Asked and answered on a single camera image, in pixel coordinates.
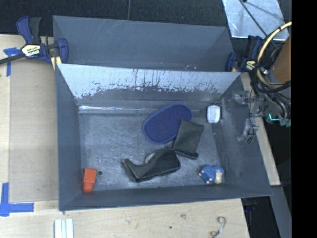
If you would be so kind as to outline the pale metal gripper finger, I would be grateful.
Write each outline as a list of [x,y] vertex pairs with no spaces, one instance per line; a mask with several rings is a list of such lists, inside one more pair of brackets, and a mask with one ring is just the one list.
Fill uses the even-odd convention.
[[250,103],[250,91],[234,91],[232,99],[239,105],[248,105]]
[[242,134],[237,136],[239,142],[251,143],[258,131],[258,126],[254,119],[246,119]]

